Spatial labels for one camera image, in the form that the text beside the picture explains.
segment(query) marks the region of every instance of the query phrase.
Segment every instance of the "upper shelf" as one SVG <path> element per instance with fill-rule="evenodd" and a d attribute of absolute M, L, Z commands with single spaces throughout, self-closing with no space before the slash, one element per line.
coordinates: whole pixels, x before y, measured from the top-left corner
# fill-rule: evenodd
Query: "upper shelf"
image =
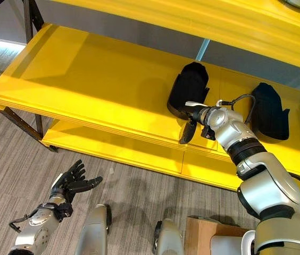
<path fill-rule="evenodd" d="M 192 59 L 87 32 L 47 25 L 0 76 L 0 105 L 50 116 L 165 147 L 229 161 L 217 142 L 201 138 L 201 126 L 188 145 L 178 140 L 185 121 L 166 101 L 177 74 Z M 290 171 L 300 173 L 300 91 L 250 75 L 205 64 L 206 104 L 233 100 L 260 82 L 274 86 L 290 108 L 290 137 L 263 143 Z M 249 100 L 237 103 L 244 116 Z"/>
<path fill-rule="evenodd" d="M 300 67 L 300 9 L 281 0 L 56 0 L 209 38 Z"/>

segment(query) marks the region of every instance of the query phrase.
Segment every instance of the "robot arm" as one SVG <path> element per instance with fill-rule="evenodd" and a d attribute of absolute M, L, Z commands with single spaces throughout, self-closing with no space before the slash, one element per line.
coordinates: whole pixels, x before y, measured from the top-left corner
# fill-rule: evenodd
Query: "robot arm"
<path fill-rule="evenodd" d="M 202 136 L 216 139 L 243 180 L 238 197 L 247 212 L 261 220 L 255 254 L 300 254 L 300 190 L 278 159 L 265 150 L 243 117 L 220 106 L 187 102 L 187 114 L 201 123 Z"/>
<path fill-rule="evenodd" d="M 64 217 L 72 215 L 71 203 L 75 194 L 93 189 L 103 180 L 100 176 L 85 180 L 83 168 L 84 164 L 81 160 L 77 161 L 55 180 L 47 203 L 39 205 L 29 216 L 10 223 L 10 226 L 19 234 L 9 255 L 42 254 L 59 223 Z M 24 220 L 28 220 L 28 225 L 21 231 L 14 223 Z"/>

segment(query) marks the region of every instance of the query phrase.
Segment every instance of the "yellow shelving unit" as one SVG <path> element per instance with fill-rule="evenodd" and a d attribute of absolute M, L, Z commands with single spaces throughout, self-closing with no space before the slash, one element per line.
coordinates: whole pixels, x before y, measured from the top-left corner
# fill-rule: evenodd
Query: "yellow shelving unit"
<path fill-rule="evenodd" d="M 55 0 L 170 28 L 300 67 L 300 9 L 281 0 Z"/>
<path fill-rule="evenodd" d="M 48 145 L 173 175 L 180 169 L 174 162 L 183 162 L 182 172 L 179 171 L 181 177 L 224 188 L 230 186 L 222 180 L 229 179 L 238 186 L 237 177 L 230 177 L 234 175 L 234 167 L 229 170 L 215 168 L 218 165 L 230 167 L 232 163 L 217 142 L 200 137 L 200 126 L 190 144 L 178 144 L 185 122 L 171 115 L 166 100 L 177 74 L 191 61 L 129 42 L 49 24 L 33 37 L 0 76 L 0 108 L 9 106 L 60 120 L 43 139 Z M 300 175 L 300 91 L 203 64 L 210 77 L 210 92 L 205 102 L 208 105 L 214 105 L 220 98 L 232 100 L 249 93 L 260 82 L 274 86 L 283 107 L 291 109 L 290 138 L 279 144 L 263 144 L 289 171 Z M 249 101 L 239 102 L 236 110 L 246 115 Z M 95 133 L 105 140 L 99 140 Z M 76 141 L 83 137 L 87 146 L 77 146 Z M 105 152 L 109 149 L 120 151 L 123 147 L 125 152 L 119 152 L 119 156 Z M 192 167 L 189 159 L 194 157 L 200 161 L 194 160 L 196 166 Z M 213 175 L 206 179 L 208 172 Z"/>

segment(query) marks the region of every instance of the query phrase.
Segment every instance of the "metal shelf frame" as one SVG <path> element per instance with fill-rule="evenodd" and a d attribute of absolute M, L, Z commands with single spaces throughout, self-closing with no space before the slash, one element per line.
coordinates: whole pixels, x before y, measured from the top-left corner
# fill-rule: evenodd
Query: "metal shelf frame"
<path fill-rule="evenodd" d="M 28 43 L 33 37 L 32 26 L 34 25 L 36 30 L 39 31 L 44 24 L 44 20 L 43 17 L 41 16 L 40 10 L 35 0 L 22 0 L 22 2 L 23 2 L 23 11 L 24 11 L 26 42 Z M 4 115 L 6 118 L 8 118 L 11 122 L 13 122 L 16 126 L 18 126 L 22 131 L 24 131 L 33 139 L 38 141 L 41 145 L 46 147 L 48 150 L 57 152 L 57 148 L 55 146 L 47 147 L 40 142 L 44 137 L 43 122 L 41 119 L 41 115 L 35 114 L 36 125 L 37 125 L 37 130 L 35 130 L 9 107 L 5 107 L 3 110 L 0 110 L 0 113 Z"/>

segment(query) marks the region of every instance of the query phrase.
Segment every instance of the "black fabric item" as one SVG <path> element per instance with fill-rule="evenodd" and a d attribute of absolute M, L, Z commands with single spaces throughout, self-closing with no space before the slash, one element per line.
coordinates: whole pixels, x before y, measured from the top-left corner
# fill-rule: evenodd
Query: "black fabric item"
<path fill-rule="evenodd" d="M 186 65 L 177 76 L 171 89 L 168 102 L 168 110 L 178 118 L 187 120 L 188 116 L 182 111 L 186 101 L 203 103 L 209 88 L 208 74 L 205 67 L 197 62 Z"/>
<path fill-rule="evenodd" d="M 272 86 L 261 82 L 252 95 L 256 104 L 252 113 L 253 131 L 267 137 L 287 140 L 289 137 L 288 113 L 282 110 L 281 98 Z"/>

